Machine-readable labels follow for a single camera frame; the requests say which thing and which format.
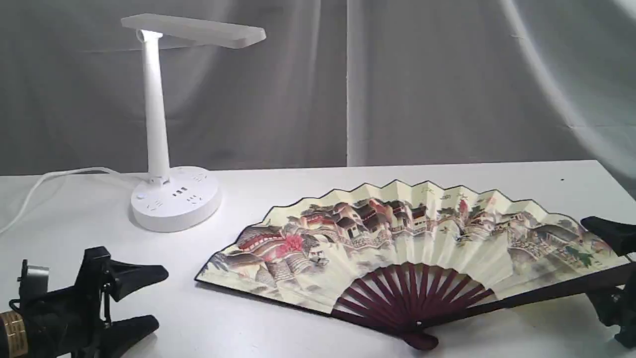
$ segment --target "lamp base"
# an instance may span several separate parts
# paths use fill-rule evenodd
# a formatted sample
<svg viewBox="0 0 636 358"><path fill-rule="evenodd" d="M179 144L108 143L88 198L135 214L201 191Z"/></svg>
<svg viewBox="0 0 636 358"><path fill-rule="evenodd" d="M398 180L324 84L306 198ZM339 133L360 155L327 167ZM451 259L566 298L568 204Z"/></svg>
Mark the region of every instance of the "lamp base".
<svg viewBox="0 0 636 358"><path fill-rule="evenodd" d="M185 230L209 218L221 205L219 182L204 168L170 169L163 186L141 182L130 197L139 225L152 231Z"/></svg>

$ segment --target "hand fan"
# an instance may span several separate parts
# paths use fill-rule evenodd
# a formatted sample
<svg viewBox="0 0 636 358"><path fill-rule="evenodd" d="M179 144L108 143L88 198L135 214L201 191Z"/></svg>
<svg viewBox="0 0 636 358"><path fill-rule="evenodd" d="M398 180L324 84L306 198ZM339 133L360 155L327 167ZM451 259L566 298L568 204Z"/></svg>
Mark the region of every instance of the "hand fan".
<svg viewBox="0 0 636 358"><path fill-rule="evenodd" d="M624 284L627 257L574 219L497 190L364 184L272 208L200 282L402 337L500 308Z"/></svg>

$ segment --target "white table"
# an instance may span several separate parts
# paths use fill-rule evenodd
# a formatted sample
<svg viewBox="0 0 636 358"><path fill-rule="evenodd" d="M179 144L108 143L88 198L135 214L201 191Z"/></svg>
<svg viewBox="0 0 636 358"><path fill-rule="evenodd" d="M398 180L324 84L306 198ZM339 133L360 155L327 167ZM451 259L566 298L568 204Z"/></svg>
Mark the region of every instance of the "white table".
<svg viewBox="0 0 636 358"><path fill-rule="evenodd" d="M113 305L113 318L153 314L157 332L127 357L416 357L399 339L336 319L233 296L197 285L209 256L260 221L273 205L363 182L432 180L450 187L500 189L536 199L548 211L634 223L636 202L596 161L218 171L221 209L187 231L160 234L131 222L128 176L75 175L46 182L25 217L0 236L0 303L17 298L22 259L51 268L49 289L73 284L83 251L104 245L113 259L162 264L170 278ZM17 211L35 176L0 177L0 224ZM501 310L431 329L427 357L633 357L582 295Z"/></svg>

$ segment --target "gray curtain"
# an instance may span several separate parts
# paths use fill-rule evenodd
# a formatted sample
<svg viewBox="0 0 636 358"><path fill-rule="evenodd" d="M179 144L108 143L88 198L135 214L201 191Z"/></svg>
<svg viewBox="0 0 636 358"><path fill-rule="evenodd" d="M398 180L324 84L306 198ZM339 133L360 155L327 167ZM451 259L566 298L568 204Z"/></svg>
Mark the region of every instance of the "gray curtain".
<svg viewBox="0 0 636 358"><path fill-rule="evenodd" d="M598 159L636 192L631 0L9 0L0 173L146 170L140 44L159 13L264 27L160 44L172 165Z"/></svg>

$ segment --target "white cable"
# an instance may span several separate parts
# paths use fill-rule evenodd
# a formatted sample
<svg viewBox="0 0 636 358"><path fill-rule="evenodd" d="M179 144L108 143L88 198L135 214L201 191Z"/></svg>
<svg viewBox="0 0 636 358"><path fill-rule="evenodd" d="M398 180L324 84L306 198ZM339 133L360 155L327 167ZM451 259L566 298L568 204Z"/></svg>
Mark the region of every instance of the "white cable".
<svg viewBox="0 0 636 358"><path fill-rule="evenodd" d="M36 183L33 184L31 189L29 190L29 193L24 198L24 202L22 203L22 207L20 208L20 211L18 211L18 214L15 215L15 218L13 218L13 220L11 220L11 222L9 224L6 224L2 229L0 229L0 235L2 235L5 231L10 229L11 226L13 226L16 222L18 222L18 220L20 220L20 217L22 217L22 215L24 214L24 211L27 209L27 205L29 204L29 201L31 200L31 196L33 195L33 192L35 192L36 189L40 186L40 184L42 184L46 179L54 178L56 176L64 176L64 175L69 175L69 174L83 173L85 171L103 171L103 172L109 173L109 174L120 174L117 171L114 171L112 169L105 168L105 167L100 167L100 166L96 166L96 167L92 167L92 168L81 168L81 169L65 170L65 171L52 171L52 172L43 174L42 176L39 177L39 179L36 181Z"/></svg>

